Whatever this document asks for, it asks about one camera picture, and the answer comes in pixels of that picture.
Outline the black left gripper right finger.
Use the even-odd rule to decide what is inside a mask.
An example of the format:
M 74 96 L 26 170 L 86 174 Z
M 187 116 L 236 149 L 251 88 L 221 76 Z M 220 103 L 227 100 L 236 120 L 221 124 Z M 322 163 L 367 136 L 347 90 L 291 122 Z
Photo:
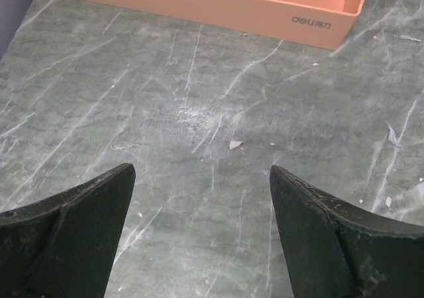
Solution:
M 270 193 L 295 297 L 422 297 L 423 227 L 371 213 L 280 166 Z

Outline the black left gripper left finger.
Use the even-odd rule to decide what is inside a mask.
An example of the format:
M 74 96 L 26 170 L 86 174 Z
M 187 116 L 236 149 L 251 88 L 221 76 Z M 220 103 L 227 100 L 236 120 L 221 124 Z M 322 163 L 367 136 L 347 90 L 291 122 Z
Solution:
M 103 297 L 136 172 L 90 181 L 1 213 L 2 297 Z

